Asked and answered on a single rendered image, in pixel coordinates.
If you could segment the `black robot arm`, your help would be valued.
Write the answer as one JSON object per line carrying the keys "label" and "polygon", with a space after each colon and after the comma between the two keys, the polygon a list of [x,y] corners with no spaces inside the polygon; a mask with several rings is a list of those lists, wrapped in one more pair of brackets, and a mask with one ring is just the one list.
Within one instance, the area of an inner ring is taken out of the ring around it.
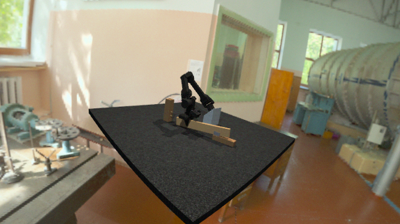
{"label": "black robot arm", "polygon": [[[212,109],[214,109],[214,105],[213,105],[214,101],[201,90],[201,88],[198,86],[198,84],[194,80],[194,75],[191,71],[188,71],[187,73],[181,75],[180,79],[181,79],[181,85],[182,85],[181,106],[183,108],[195,106],[196,98],[195,98],[195,96],[192,96],[192,91],[189,89],[188,83],[190,83],[191,86],[194,88],[194,90],[197,92],[197,94],[200,96],[200,101],[201,101],[202,105],[204,106],[204,108],[208,108],[208,111],[211,111]],[[201,111],[191,109],[189,115],[190,116],[192,115],[194,118],[198,118],[199,115],[201,115]]]}

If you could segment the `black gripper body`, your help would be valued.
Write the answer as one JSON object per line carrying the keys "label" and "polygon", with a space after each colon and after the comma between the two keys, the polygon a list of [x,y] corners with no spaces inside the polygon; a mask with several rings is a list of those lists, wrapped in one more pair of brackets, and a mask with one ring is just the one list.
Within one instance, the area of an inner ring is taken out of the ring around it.
{"label": "black gripper body", "polygon": [[182,120],[187,120],[187,119],[189,119],[190,117],[193,117],[192,115],[191,115],[191,116],[189,115],[191,109],[194,110],[195,107],[188,107],[188,108],[186,108],[186,112],[184,112],[184,114],[178,115],[178,118],[179,118],[179,119],[182,119]]}

